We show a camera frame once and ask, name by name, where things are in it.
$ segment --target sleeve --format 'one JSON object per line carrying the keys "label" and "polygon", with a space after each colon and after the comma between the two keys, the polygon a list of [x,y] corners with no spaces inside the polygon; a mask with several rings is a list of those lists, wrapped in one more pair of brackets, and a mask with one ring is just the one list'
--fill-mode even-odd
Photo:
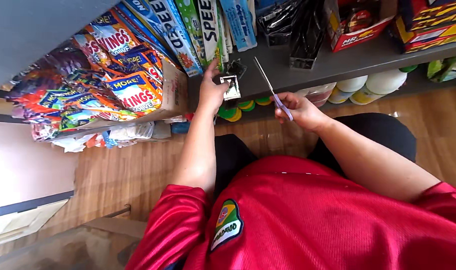
{"label": "sleeve", "polygon": [[456,188],[446,182],[424,191],[414,204],[456,223]]}
{"label": "sleeve", "polygon": [[168,185],[125,269],[165,269],[186,259],[203,241],[208,213],[208,200],[201,188]]}

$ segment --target embroidered patch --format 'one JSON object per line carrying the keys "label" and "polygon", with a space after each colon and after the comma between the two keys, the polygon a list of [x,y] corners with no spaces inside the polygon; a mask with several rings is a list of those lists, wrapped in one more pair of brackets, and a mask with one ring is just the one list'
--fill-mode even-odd
{"label": "embroidered patch", "polygon": [[243,230],[243,221],[239,217],[239,208],[236,202],[228,199],[221,207],[220,215],[216,221],[214,238],[211,243],[211,250],[217,246],[237,237]]}

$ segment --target hand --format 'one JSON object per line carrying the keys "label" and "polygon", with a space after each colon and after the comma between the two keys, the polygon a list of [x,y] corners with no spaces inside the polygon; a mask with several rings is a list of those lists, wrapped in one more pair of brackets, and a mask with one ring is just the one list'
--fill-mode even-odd
{"label": "hand", "polygon": [[[332,119],[326,114],[322,113],[313,103],[306,97],[299,96],[295,93],[285,92],[278,94],[279,99],[290,110],[293,120],[309,132],[318,132],[324,126],[329,124]],[[282,124],[288,115],[280,108],[274,110],[274,117]]]}
{"label": "hand", "polygon": [[208,112],[215,115],[218,112],[218,108],[223,103],[223,94],[229,88],[229,82],[222,84],[215,84],[213,77],[220,73],[219,70],[215,69],[217,59],[214,59],[207,70],[204,72],[203,81],[200,86],[200,101],[198,102],[197,112]]}

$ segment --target cardboard box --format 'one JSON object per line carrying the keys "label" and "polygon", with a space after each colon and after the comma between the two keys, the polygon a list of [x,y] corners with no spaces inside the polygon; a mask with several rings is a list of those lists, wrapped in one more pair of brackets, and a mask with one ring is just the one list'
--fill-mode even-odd
{"label": "cardboard box", "polygon": [[429,40],[429,41],[417,41],[417,42],[412,42],[405,44],[405,53],[410,53],[410,52],[418,52],[422,50],[426,50],[429,48],[445,45],[448,43],[453,43],[456,42],[456,34],[449,35],[449,36],[444,36],[444,37],[439,37],[434,40]]}
{"label": "cardboard box", "polygon": [[380,21],[376,24],[358,30],[353,33],[342,34],[341,20],[337,0],[325,0],[324,9],[329,20],[328,36],[331,40],[333,52],[355,46],[361,42],[371,40],[379,36],[385,27],[396,15],[396,1],[381,0]]}
{"label": "cardboard box", "polygon": [[96,119],[77,129],[89,129],[118,124],[136,124],[183,115],[188,112],[188,83],[187,76],[182,71],[177,70],[164,59],[163,63],[163,100],[161,107],[145,116],[131,121],[108,121]]}
{"label": "cardboard box", "polygon": [[456,21],[456,2],[429,7],[426,0],[400,0],[406,31],[431,28]]}
{"label": "cardboard box", "polygon": [[406,32],[401,16],[396,17],[395,27],[404,44],[456,35],[456,24]]}

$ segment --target black pants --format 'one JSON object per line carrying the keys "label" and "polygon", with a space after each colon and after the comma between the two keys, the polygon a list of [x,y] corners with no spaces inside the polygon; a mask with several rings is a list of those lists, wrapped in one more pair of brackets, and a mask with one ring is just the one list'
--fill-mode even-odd
{"label": "black pants", "polygon": [[[415,162],[416,138],[396,118],[387,114],[370,112],[340,116],[335,119],[359,134]],[[216,149],[214,198],[218,198],[234,175],[258,158],[234,134],[216,136],[214,138],[214,147]],[[340,175],[345,175],[333,154],[327,149],[321,139],[318,139],[315,149],[309,154],[308,158],[335,170]]]}

